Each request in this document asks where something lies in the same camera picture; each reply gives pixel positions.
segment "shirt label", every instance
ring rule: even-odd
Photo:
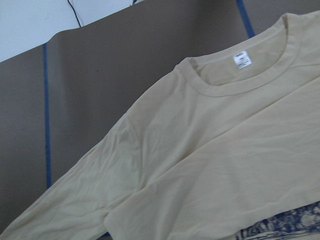
[[[235,64],[238,66],[238,69],[243,69],[244,67],[249,66],[252,63],[247,51],[239,52],[238,54],[233,56],[233,59],[235,61]]]

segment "wire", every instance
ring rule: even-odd
[[[71,6],[71,8],[72,8],[72,10],[73,10],[73,12],[74,12],[74,15],[75,15],[76,20],[78,21],[79,27],[81,28],[81,25],[80,25],[80,22],[79,22],[79,19],[78,19],[78,16],[77,16],[77,14],[76,14],[76,11],[75,11],[74,7],[73,7],[72,4],[69,2],[69,0],[67,0],[67,1],[68,1],[68,3],[70,4],[70,6]]]

